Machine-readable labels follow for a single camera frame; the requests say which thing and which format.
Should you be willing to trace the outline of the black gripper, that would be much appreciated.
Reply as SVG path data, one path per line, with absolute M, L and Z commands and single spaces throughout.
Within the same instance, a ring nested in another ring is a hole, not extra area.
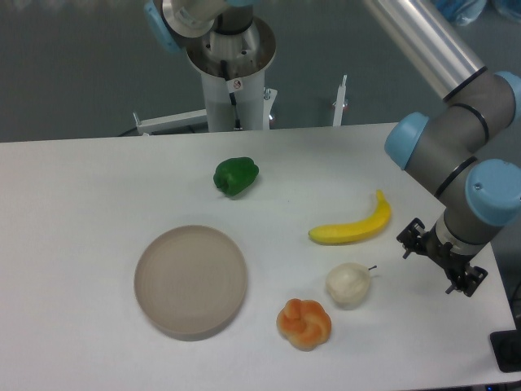
M 404 259 L 411 253 L 428 256 L 444 270 L 451 282 L 446 294 L 456 291 L 472 297 L 488 276 L 485 269 L 470 265 L 470 256 L 455 253 L 450 242 L 442 244 L 434 229 L 426 233 L 423 222 L 417 217 L 403 229 L 396 240 L 405 251 Z

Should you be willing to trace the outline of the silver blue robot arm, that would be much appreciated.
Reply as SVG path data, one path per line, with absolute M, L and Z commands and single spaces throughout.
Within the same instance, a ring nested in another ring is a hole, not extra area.
M 447 103 L 431 119 L 412 113 L 385 152 L 445 207 L 431 229 L 413 220 L 398 236 L 408 253 L 441 267 L 450 290 L 471 296 L 486 271 L 471 259 L 520 213 L 520 170 L 476 152 L 520 116 L 520 80 L 489 72 L 428 1 L 368 1 L 367 9 Z M 274 34 L 250 1 L 147 1 L 145 18 L 168 52 L 200 72 L 211 131 L 266 130 L 264 71 Z

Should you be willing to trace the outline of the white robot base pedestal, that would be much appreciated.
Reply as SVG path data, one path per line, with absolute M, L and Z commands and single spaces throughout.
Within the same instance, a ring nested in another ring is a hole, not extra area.
M 201 77 L 210 132 L 269 128 L 265 71 L 275 53 L 274 33 L 258 17 L 241 33 L 212 31 L 187 49 Z

